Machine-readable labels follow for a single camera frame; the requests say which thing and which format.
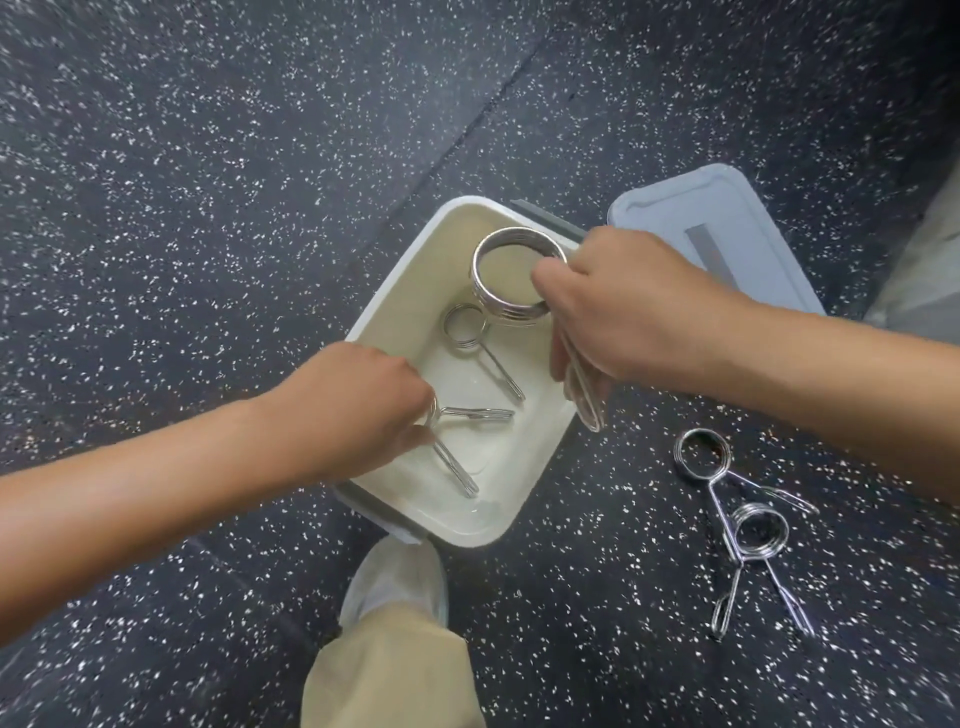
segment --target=black speckled floor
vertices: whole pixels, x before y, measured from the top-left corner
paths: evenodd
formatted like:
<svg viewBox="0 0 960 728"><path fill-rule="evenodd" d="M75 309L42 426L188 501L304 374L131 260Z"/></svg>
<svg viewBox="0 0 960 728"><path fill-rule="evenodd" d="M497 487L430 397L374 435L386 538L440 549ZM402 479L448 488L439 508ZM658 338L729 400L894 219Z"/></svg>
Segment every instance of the black speckled floor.
<svg viewBox="0 0 960 728"><path fill-rule="evenodd" d="M589 227L625 189L725 161L827 309L857 315L956 137L946 4L329 6L0 6L4 469L268 386L464 193ZM613 405L499 542L445 550L491 726L960 719L954 513L754 415ZM694 424L825 506L780 558L821 642L754 572L707 637L722 565L667 459ZM0 650L0 725L293 721L378 535L308 490L189 539Z"/></svg>

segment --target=shoe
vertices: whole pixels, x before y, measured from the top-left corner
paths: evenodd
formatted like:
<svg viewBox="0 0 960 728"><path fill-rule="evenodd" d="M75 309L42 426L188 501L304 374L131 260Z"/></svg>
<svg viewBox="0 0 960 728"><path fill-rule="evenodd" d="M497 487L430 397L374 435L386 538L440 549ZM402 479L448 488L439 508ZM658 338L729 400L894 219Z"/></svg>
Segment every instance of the shoe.
<svg viewBox="0 0 960 728"><path fill-rule="evenodd" d="M371 548L350 580L340 626L349 629L368 612L394 601L412 604L446 627L446 572L430 542L411 545L387 536Z"/></svg>

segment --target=person's left arm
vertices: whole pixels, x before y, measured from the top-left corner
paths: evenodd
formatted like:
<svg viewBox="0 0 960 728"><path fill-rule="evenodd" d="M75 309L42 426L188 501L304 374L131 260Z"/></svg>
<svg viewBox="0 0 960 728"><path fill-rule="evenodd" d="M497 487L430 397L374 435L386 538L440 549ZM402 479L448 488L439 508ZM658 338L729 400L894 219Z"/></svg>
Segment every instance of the person's left arm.
<svg viewBox="0 0 960 728"><path fill-rule="evenodd" d="M431 442L432 398L406 360L334 344L259 397L0 478L0 644L232 513Z"/></svg>

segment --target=person's left hand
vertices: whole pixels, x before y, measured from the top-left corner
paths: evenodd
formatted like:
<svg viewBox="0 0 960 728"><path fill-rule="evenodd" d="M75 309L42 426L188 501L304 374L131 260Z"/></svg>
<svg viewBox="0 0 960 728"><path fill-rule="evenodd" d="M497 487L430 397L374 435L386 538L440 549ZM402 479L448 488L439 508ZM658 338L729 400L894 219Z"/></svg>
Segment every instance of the person's left hand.
<svg viewBox="0 0 960 728"><path fill-rule="evenodd" d="M430 430L414 422L433 396L406 359L338 342L250 405L266 466L301 483L355 477L429 445Z"/></svg>

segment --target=beige pants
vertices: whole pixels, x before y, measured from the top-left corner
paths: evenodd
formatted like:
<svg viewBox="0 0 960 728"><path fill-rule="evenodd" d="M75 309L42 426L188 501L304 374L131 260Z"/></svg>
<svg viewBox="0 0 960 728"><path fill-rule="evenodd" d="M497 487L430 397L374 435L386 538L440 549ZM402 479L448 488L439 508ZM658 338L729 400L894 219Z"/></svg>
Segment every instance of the beige pants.
<svg viewBox="0 0 960 728"><path fill-rule="evenodd" d="M386 604L328 644L303 686L301 728L482 728L467 644Z"/></svg>

